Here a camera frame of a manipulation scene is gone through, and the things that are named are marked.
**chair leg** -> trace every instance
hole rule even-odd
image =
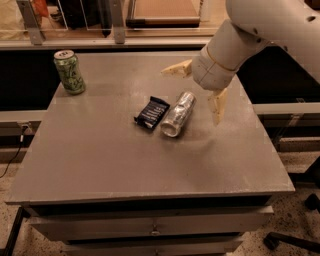
[[[8,238],[8,242],[6,245],[5,249],[0,250],[0,255],[1,256],[11,256],[14,250],[14,246],[16,244],[18,235],[19,235],[19,231],[20,231],[20,227],[22,224],[22,220],[23,218],[29,218],[29,214],[22,208],[20,207],[18,209],[18,212],[16,214],[11,232],[10,232],[10,236]]]
[[[309,210],[317,209],[320,213],[320,200],[316,194],[311,194],[304,202],[304,204]]]
[[[320,253],[320,244],[280,233],[270,232],[263,240],[264,244],[270,250],[275,250],[279,246],[279,241],[306,249],[311,252]]]

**soda can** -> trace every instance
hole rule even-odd
[[[79,69],[78,57],[72,50],[62,50],[54,54],[54,64],[62,85],[70,94],[80,94],[86,89]]]
[[[176,137],[179,135],[181,128],[189,118],[194,105],[196,104],[196,97],[192,92],[181,93],[178,101],[161,123],[161,131],[169,136]]]

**chair wheel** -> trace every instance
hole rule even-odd
[[[274,239],[268,234],[264,239],[263,243],[265,246],[268,247],[269,250],[275,250],[279,246],[279,241],[277,239]]]
[[[317,197],[316,194],[311,194],[306,201],[304,201],[304,205],[309,209],[309,210],[315,210],[317,209],[317,206],[319,204],[319,198]]]

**cabinet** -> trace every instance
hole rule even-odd
[[[7,203],[70,255],[234,251],[294,187],[237,77],[214,127],[207,92],[160,74],[195,54],[78,54],[87,89],[58,87]],[[150,96],[173,104],[184,90],[197,103],[178,138],[134,123]]]

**floor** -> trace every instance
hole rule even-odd
[[[6,159],[14,155],[15,149],[1,149],[0,171],[6,167]],[[320,151],[279,153],[284,165],[290,172],[305,171],[320,155]],[[4,178],[0,179],[0,248],[4,248],[8,234],[11,230],[16,207],[7,206],[4,203],[6,192],[14,180],[15,174],[20,166],[20,161],[12,163]],[[289,256],[311,256],[316,255],[304,249],[294,246],[280,244],[275,251],[270,251],[263,244],[263,238],[268,232],[275,231],[290,234],[299,238],[320,241],[320,215],[317,211],[310,211],[304,207],[304,200],[311,194],[320,196],[320,191],[314,185],[299,185],[296,192],[286,196],[276,196],[272,200],[274,215],[268,223],[255,232],[244,234],[243,244],[228,256],[268,256],[268,255],[289,255]],[[33,230],[25,220],[19,233],[14,254],[15,256],[64,256],[63,244],[50,242],[45,237]]]

